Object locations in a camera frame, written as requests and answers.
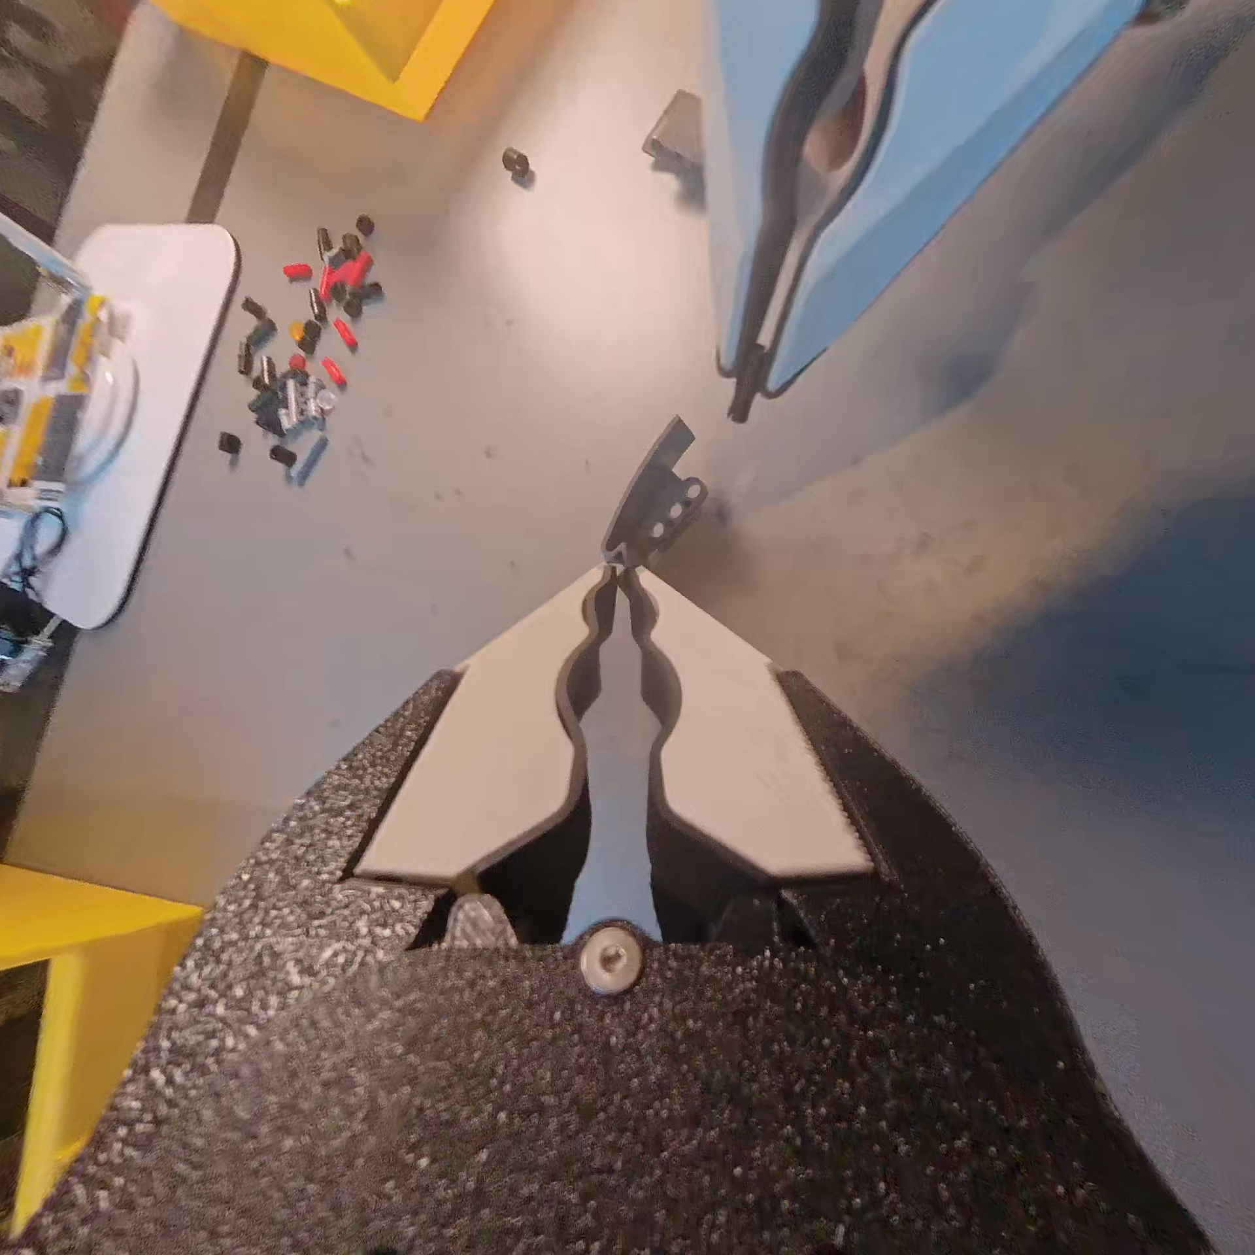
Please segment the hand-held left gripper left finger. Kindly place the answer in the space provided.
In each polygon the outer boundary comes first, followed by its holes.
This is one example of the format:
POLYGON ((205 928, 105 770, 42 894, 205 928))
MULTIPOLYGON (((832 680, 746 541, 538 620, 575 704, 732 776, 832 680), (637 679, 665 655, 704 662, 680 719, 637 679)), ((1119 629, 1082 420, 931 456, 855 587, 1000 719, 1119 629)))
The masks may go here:
POLYGON ((354 877, 462 885, 572 815, 617 571, 592 568, 471 655, 372 822, 354 877))

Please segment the pile of small brick pins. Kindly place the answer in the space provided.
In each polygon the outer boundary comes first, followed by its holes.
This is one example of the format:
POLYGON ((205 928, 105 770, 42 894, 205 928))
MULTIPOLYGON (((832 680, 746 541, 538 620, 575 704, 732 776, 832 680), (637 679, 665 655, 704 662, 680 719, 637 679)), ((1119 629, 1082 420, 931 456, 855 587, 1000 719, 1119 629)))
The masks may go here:
POLYGON ((317 227, 311 251, 280 271, 301 304, 286 325, 257 298, 241 299, 247 328, 235 369, 245 386, 245 419, 266 462, 296 489, 308 486, 330 450, 366 322, 387 299, 374 254, 378 232, 369 212, 341 233, 317 227))

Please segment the white rounded base plate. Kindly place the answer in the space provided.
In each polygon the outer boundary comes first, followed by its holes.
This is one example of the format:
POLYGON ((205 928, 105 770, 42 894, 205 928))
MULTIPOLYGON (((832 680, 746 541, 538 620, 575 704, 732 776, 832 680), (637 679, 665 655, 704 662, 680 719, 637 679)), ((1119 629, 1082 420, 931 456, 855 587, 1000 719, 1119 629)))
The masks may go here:
POLYGON ((23 541, 35 543, 36 526, 56 525, 58 511, 64 538, 39 559, 35 598, 88 632, 115 620, 132 593, 241 253, 217 224, 108 224, 69 260, 127 320, 124 342, 138 368, 133 425, 117 462, 87 490, 35 514, 3 516, 3 576, 20 577, 23 541))

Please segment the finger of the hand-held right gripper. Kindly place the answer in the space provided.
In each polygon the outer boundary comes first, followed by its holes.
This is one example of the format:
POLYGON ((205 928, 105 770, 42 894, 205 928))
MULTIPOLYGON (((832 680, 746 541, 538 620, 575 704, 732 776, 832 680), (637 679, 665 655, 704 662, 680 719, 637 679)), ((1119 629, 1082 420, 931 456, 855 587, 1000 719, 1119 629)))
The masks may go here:
POLYGON ((1137 2, 943 2, 913 18, 837 205, 811 229, 764 395, 792 387, 1136 21, 1137 2))
POLYGON ((747 360, 795 229, 801 106, 828 77, 834 3, 708 3, 708 239, 716 363, 747 360))

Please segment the yellow plastic parts bin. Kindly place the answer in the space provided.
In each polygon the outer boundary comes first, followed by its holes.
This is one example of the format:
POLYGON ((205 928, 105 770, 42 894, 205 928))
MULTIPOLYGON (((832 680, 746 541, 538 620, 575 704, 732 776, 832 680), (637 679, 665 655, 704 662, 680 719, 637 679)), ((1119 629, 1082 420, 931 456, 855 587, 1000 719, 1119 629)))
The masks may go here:
POLYGON ((177 24, 414 121, 493 2, 159 2, 177 24))

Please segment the grey desk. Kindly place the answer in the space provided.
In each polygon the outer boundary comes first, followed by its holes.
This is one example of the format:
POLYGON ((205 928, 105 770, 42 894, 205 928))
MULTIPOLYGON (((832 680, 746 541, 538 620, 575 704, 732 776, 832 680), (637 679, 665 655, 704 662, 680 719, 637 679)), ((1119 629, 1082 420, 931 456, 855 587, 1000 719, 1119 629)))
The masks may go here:
POLYGON ((135 11, 57 244, 199 211, 286 325, 280 268, 369 212, 387 299, 302 489, 250 431, 232 311, 12 855, 211 901, 431 673, 589 570, 679 414, 711 501, 664 576, 964 825, 1139 1139, 1252 1252, 1252 3, 1122 35, 741 428, 699 193, 641 151, 702 45, 698 3, 499 3, 416 124, 135 11))

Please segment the grey curved brick panel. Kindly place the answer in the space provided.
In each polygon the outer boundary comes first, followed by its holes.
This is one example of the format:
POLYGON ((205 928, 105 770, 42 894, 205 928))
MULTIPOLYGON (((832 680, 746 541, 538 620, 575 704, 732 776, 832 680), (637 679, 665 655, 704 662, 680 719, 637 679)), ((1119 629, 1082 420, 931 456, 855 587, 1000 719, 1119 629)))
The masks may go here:
POLYGON ((655 441, 607 528, 602 541, 605 564, 622 570, 646 567, 696 520, 708 486, 677 471, 695 440, 693 431, 677 416, 655 441))
POLYGON ((641 151, 671 174, 702 174, 701 100, 693 91, 677 90, 647 133, 641 151))

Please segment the black long brick pin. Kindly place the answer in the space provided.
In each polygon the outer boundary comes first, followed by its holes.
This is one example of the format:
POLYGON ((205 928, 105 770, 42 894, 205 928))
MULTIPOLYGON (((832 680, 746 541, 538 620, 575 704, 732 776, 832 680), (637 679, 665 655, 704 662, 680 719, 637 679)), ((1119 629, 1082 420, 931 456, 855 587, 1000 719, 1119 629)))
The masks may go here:
POLYGON ((755 401, 767 387, 771 365, 770 351, 758 339, 740 350, 732 377, 732 399, 728 407, 728 416, 734 425, 741 426, 749 422, 755 401))

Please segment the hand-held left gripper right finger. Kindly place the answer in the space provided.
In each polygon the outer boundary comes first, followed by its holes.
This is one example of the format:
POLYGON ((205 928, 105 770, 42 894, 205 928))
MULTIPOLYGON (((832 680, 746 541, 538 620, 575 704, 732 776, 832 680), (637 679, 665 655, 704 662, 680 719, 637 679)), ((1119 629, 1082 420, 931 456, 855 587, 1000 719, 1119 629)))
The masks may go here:
POLYGON ((628 570, 622 587, 665 821, 770 885, 871 874, 776 664, 649 570, 628 570))

